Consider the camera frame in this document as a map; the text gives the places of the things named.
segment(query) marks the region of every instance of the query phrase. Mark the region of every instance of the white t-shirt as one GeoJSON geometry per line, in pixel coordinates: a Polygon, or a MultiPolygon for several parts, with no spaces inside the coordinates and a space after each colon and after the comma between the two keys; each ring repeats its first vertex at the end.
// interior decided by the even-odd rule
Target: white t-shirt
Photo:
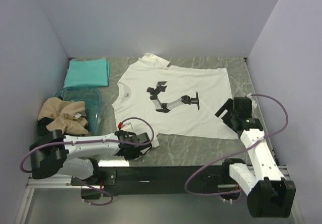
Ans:
{"type": "MultiPolygon", "coordinates": [[[[140,117],[154,129],[155,135],[178,134],[184,136],[238,139],[237,134],[214,114],[231,98],[228,73],[225,68],[192,69],[171,65],[154,54],[145,54],[129,66],[118,81],[119,96],[113,103],[116,124],[128,117],[140,117]],[[165,92],[160,92],[161,103],[170,103],[188,95],[199,95],[200,110],[196,104],[181,105],[168,113],[157,112],[147,88],[156,88],[158,82],[167,82],[165,92]]],[[[138,120],[131,121],[136,134],[149,128],[138,120]]]]}

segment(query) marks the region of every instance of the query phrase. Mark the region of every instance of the white wall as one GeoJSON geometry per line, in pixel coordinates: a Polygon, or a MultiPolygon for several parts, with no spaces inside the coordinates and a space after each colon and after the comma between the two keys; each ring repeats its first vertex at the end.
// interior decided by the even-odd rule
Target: white wall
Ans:
{"type": "MultiPolygon", "coordinates": [[[[257,93],[279,99],[288,128],[272,138],[294,180],[305,223],[322,220],[322,0],[279,0],[248,58],[257,93]]],[[[276,104],[261,100],[270,132],[283,125],[276,104]]]]}
{"type": "Polygon", "coordinates": [[[36,0],[0,0],[1,223],[16,218],[28,179],[19,162],[35,140],[43,101],[62,87],[67,62],[36,0]]]}
{"type": "Polygon", "coordinates": [[[39,2],[70,57],[248,57],[277,0],[39,2]]]}

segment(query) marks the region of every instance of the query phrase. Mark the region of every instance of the folded teal cloth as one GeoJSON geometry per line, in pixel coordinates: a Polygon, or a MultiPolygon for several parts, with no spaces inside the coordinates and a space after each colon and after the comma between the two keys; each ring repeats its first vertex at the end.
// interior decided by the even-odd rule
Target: folded teal cloth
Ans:
{"type": "Polygon", "coordinates": [[[65,87],[106,87],[110,63],[105,59],[69,62],[65,87]]]}

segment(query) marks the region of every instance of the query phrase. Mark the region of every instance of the t-shirt sleeve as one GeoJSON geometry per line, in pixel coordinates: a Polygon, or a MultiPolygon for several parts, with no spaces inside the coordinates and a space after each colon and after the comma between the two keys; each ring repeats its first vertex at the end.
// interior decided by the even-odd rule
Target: t-shirt sleeve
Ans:
{"type": "Polygon", "coordinates": [[[155,54],[147,53],[142,59],[139,59],[136,63],[132,64],[132,66],[149,69],[166,69],[169,63],[169,61],[162,59],[155,54]]]}

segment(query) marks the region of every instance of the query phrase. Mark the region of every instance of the gray table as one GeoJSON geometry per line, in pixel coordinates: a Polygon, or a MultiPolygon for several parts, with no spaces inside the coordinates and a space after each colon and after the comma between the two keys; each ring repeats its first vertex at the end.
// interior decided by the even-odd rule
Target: gray table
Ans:
{"type": "MultiPolygon", "coordinates": [[[[119,93],[117,82],[127,70],[128,66],[137,61],[136,57],[107,57],[106,59],[111,63],[111,72],[109,86],[99,88],[102,93],[102,118],[99,127],[99,134],[101,135],[116,131],[112,103],[117,99],[119,93]]],[[[243,58],[169,57],[166,59],[170,61],[171,65],[181,67],[198,69],[227,68],[233,97],[254,93],[251,78],[243,58]]],[[[255,109],[253,114],[264,123],[259,108],[255,109]]],[[[138,160],[130,161],[130,166],[204,165],[223,155],[234,153],[244,148],[244,145],[240,140],[165,134],[159,134],[157,138],[160,147],[153,149],[138,160]]],[[[251,163],[248,154],[241,154],[236,156],[236,158],[244,159],[247,164],[251,163]]],[[[98,159],[101,160],[101,166],[125,164],[120,159],[118,159],[118,163],[111,163],[111,158],[109,156],[99,156],[98,159]]]]}

